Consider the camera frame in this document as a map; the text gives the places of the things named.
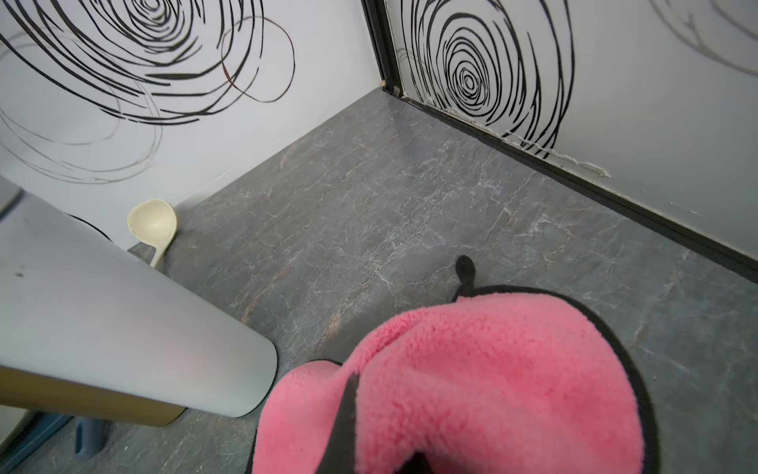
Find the gray marble floor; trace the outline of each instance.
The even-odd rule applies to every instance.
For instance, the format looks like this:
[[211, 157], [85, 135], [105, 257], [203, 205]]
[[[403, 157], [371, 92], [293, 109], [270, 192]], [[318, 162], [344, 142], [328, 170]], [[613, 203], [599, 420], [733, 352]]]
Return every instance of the gray marble floor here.
[[[663, 472], [758, 472], [758, 285], [387, 94], [180, 220], [163, 271], [272, 339], [277, 377], [445, 303], [467, 253], [478, 284], [560, 291], [609, 323], [656, 405]], [[259, 413], [117, 423], [86, 463], [69, 425], [18, 472], [241, 474]]]

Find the cream ladle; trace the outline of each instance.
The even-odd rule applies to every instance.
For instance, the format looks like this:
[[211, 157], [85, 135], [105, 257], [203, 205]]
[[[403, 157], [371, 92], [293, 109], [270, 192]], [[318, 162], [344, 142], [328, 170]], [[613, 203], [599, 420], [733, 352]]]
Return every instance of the cream ladle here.
[[140, 242], [155, 247], [155, 255], [150, 262], [150, 266], [155, 268], [177, 233], [177, 213], [168, 202], [151, 199], [129, 212], [127, 225]]

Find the peeling caulk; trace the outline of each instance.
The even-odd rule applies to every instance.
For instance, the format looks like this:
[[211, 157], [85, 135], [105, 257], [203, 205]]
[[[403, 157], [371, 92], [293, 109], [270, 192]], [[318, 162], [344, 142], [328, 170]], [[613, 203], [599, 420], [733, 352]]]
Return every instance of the peeling caulk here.
[[[427, 99], [424, 99], [424, 104], [434, 107], [434, 103], [433, 102], [430, 103]], [[508, 140], [505, 137], [501, 137], [498, 133], [495, 133], [489, 127], [485, 127], [484, 125], [479, 124], [477, 121], [473, 120], [472, 118], [470, 118], [467, 115], [464, 115], [463, 113], [461, 113], [457, 109], [448, 108], [446, 110], [442, 110], [442, 112], [444, 112], [444, 113], [446, 113], [446, 114], [448, 114], [448, 115], [450, 115], [450, 116], [452, 116], [454, 118], [457, 118], [460, 121], [464, 121], [465, 123], [471, 125], [472, 127], [476, 127], [479, 130], [482, 130], [483, 132], [487, 132], [490, 135], [494, 135], [495, 137], [500, 138], [503, 142], [508, 143], [510, 146], [515, 146], [516, 148], [518, 148], [520, 150], [523, 150], [525, 152], [527, 151], [521, 145], [519, 145], [517, 142], [515, 142], [513, 140]], [[602, 167], [600, 167], [598, 165], [595, 165], [594, 163], [580, 162], [576, 158], [574, 158], [572, 156], [568, 156], [568, 155], [563, 155], [562, 153], [558, 153], [554, 149], [543, 148], [542, 146], [537, 145], [535, 142], [532, 142], [530, 140], [524, 139], [523, 137], [520, 137], [516, 133], [511, 133], [511, 135], [513, 135], [514, 137], [518, 138], [522, 142], [529, 143], [530, 145], [534, 146], [535, 148], [537, 148], [541, 152], [549, 153], [552, 156], [555, 156], [556, 158], [564, 159], [567, 162], [571, 162], [574, 165], [581, 166], [582, 168], [584, 168], [584, 169], [586, 169], [588, 171], [592, 171], [593, 173], [597, 174], [598, 177], [611, 177], [611, 174], [605, 168], [602, 168]]]
[[674, 206], [674, 207], [678, 207], [678, 208], [680, 208], [682, 211], [687, 211], [687, 212], [689, 212], [689, 213], [690, 213], [690, 214], [692, 214], [692, 215], [696, 215], [696, 216], [699, 216], [699, 217], [703, 217], [703, 215], [702, 215], [702, 214], [700, 214], [699, 212], [697, 212], [697, 211], [691, 211], [690, 209], [685, 209], [685, 208], [681, 207], [679, 204], [677, 204], [676, 202], [673, 202], [673, 201], [669, 201], [669, 204], [671, 204], [671, 205], [672, 205], [672, 206]]

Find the white cylinder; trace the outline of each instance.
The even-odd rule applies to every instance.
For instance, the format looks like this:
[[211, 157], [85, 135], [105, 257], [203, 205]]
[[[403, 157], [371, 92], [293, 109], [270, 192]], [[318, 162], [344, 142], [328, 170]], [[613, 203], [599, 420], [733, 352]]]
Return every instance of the white cylinder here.
[[242, 416], [267, 394], [277, 354], [265, 337], [27, 193], [0, 221], [0, 365]]

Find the white wall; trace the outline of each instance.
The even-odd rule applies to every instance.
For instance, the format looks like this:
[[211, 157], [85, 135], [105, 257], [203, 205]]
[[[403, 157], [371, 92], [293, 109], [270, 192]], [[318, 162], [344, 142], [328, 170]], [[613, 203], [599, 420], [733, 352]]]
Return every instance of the white wall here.
[[[470, 48], [500, 54], [503, 101], [510, 86], [518, 82], [505, 55], [506, 50], [514, 55], [517, 49], [503, 26], [509, 24], [503, 19], [506, 15], [511, 20], [514, 36], [522, 39], [522, 52], [527, 53], [522, 87], [528, 99], [537, 96], [535, 71], [540, 72], [541, 107], [534, 110], [541, 115], [532, 128], [528, 125], [535, 118], [534, 110], [530, 113], [526, 108], [519, 115], [508, 108], [498, 121], [488, 121], [486, 115], [466, 111], [465, 103], [460, 106], [450, 100], [456, 94], [461, 99], [463, 89], [447, 85], [451, 74], [446, 71], [459, 71], [456, 65], [467, 57], [465, 49], [442, 61], [446, 67], [432, 68], [431, 73], [414, 69], [414, 63], [423, 64], [424, 53], [423, 48], [414, 49], [410, 12], [413, 5], [425, 3], [433, 10], [438, 2], [405, 2], [405, 14], [399, 0], [389, 2], [396, 47], [411, 51], [408, 59], [400, 51], [403, 86], [409, 97], [506, 135], [511, 144], [758, 258], [758, 3], [571, 0], [566, 4], [547, 0], [555, 35], [545, 11], [536, 8], [538, 2], [501, 0], [502, 10], [484, 0], [446, 4], [448, 10], [437, 14], [439, 24], [451, 11], [464, 11], [482, 19], [490, 31], [496, 31], [496, 24], [504, 31], [505, 44], [485, 37]], [[401, 24], [406, 27], [405, 41]], [[428, 63], [435, 66], [444, 58], [438, 54], [445, 51], [439, 46], [443, 44], [440, 37], [451, 45], [456, 38], [471, 37], [456, 30], [457, 26], [484, 31], [471, 19], [453, 22], [446, 33], [428, 21], [425, 25], [421, 31], [426, 36], [418, 44], [432, 45]], [[529, 39], [536, 64], [527, 47]], [[421, 57], [416, 58], [414, 51]], [[494, 84], [495, 63], [481, 67], [471, 60], [474, 65], [462, 68], [474, 71], [473, 75], [480, 71], [480, 77], [489, 77]], [[421, 83], [424, 77], [438, 78], [440, 85], [413, 85], [414, 78]], [[477, 89], [485, 97], [480, 109], [506, 108], [492, 102], [492, 89]], [[548, 138], [556, 130], [551, 118], [560, 119], [555, 140]]]
[[[260, 15], [260, 1], [250, 0], [246, 8], [254, 5], [257, 8], [255, 14]], [[32, 2], [23, 3], [27, 10], [32, 10]], [[77, 28], [91, 29], [92, 22], [86, 12], [75, 11], [75, 3], [78, 4], [63, 5], [71, 9], [70, 17], [75, 20]], [[196, 44], [202, 44], [202, 48], [192, 58], [201, 65], [212, 64], [221, 55], [217, 49], [220, 30], [217, 24], [213, 24], [218, 20], [214, 18], [213, 9], [218, 6], [205, 2], [204, 8], [206, 23], [195, 24], [199, 29]], [[259, 18], [259, 24], [265, 22], [263, 36], [257, 37], [260, 30], [256, 30], [247, 41], [253, 46], [263, 41], [264, 56], [255, 58], [253, 54], [252, 59], [247, 58], [259, 67], [259, 75], [247, 92], [258, 99], [275, 98], [286, 89], [290, 77], [291, 87], [276, 102], [260, 103], [242, 96], [215, 115], [202, 116], [196, 122], [180, 125], [155, 126], [107, 115], [97, 105], [53, 84], [23, 63], [7, 46], [0, 44], [0, 118], [3, 119], [0, 121], [0, 174], [61, 210], [93, 223], [119, 246], [126, 248], [136, 242], [127, 229], [126, 217], [137, 203], [152, 197], [174, 205], [197, 203], [378, 86], [380, 78], [358, 0], [269, 1], [265, 2], [264, 15], [280, 25], [291, 38], [295, 71], [292, 76], [293, 56], [287, 36], [269, 20]], [[225, 30], [229, 30], [229, 24], [227, 18]], [[139, 99], [137, 105], [129, 105], [126, 100], [117, 101], [107, 93], [93, 92], [91, 86], [63, 70], [40, 48], [28, 46], [31, 41], [23, 34], [15, 36], [20, 31], [19, 22], [5, 6], [0, 6], [0, 34], [42, 73], [86, 98], [107, 106], [116, 107], [120, 103], [124, 114], [140, 110], [154, 112], [147, 103], [150, 95], [146, 96], [147, 99]], [[242, 37], [241, 33], [235, 34], [239, 35], [238, 39]], [[60, 47], [68, 46], [76, 52], [80, 43], [73, 34], [60, 33], [58, 36], [61, 38]], [[113, 33], [109, 38], [116, 44], [106, 44], [104, 48], [109, 53], [129, 58], [117, 48], [126, 46], [130, 49], [134, 44]], [[222, 50], [228, 49], [227, 38], [221, 43]], [[84, 61], [91, 61], [91, 58], [84, 58]], [[186, 68], [183, 70], [182, 67], [189, 63], [174, 65], [170, 72], [184, 72]], [[242, 61], [230, 55], [227, 63], [227, 69], [232, 70]], [[140, 77], [154, 72], [133, 65], [127, 65], [126, 70]], [[255, 71], [243, 69], [240, 80], [244, 79], [244, 74], [250, 78]], [[118, 76], [112, 71], [108, 74]], [[95, 85], [103, 84], [85, 77]], [[219, 67], [201, 81], [206, 89], [228, 85], [223, 69]], [[191, 93], [197, 86], [197, 83], [191, 84], [192, 81], [185, 81], [190, 83], [189, 86], [182, 81], [168, 82], [171, 82], [170, 86], [157, 86], [149, 91], [158, 108], [162, 108], [157, 115], [166, 118], [171, 116], [170, 110], [185, 106], [186, 110], [191, 110], [197, 106], [198, 99], [173, 99], [172, 102], [155, 95], [164, 89]], [[139, 82], [132, 80], [129, 84]], [[235, 89], [230, 92], [232, 95], [227, 97], [241, 95]], [[126, 167], [125, 170], [81, 169], [104, 170], [120, 166]], [[72, 177], [86, 183], [102, 182], [103, 179], [115, 182], [67, 182]]]

